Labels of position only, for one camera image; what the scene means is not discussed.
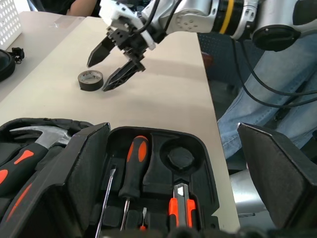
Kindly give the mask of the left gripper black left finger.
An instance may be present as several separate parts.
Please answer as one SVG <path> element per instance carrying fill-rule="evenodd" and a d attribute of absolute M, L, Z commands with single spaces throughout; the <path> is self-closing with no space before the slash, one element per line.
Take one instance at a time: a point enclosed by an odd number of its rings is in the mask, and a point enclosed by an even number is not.
<path fill-rule="evenodd" d="M 22 186 L 0 224 L 2 238 L 81 238 L 103 179 L 108 122 L 82 129 Z"/>

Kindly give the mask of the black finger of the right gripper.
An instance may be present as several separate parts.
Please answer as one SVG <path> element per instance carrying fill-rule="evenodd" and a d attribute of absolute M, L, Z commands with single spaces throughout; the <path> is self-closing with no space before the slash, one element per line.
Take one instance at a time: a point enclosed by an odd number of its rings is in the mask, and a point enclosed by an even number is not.
<path fill-rule="evenodd" d="M 90 53 L 87 67 L 93 67 L 102 62 L 115 47 L 113 38 L 106 36 Z"/>
<path fill-rule="evenodd" d="M 135 73 L 142 72 L 145 67 L 140 62 L 134 63 L 129 60 L 123 67 L 118 68 L 113 74 L 109 76 L 107 81 L 103 86 L 103 91 L 113 90 L 120 85 L 124 84 L 128 79 L 130 79 Z"/>

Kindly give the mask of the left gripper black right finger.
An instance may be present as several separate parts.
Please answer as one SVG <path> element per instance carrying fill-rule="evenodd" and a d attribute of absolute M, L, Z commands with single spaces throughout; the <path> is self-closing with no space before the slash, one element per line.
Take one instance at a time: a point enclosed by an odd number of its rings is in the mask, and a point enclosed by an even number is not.
<path fill-rule="evenodd" d="M 284 134 L 240 123 L 253 184 L 278 228 L 317 226 L 317 166 Z"/>

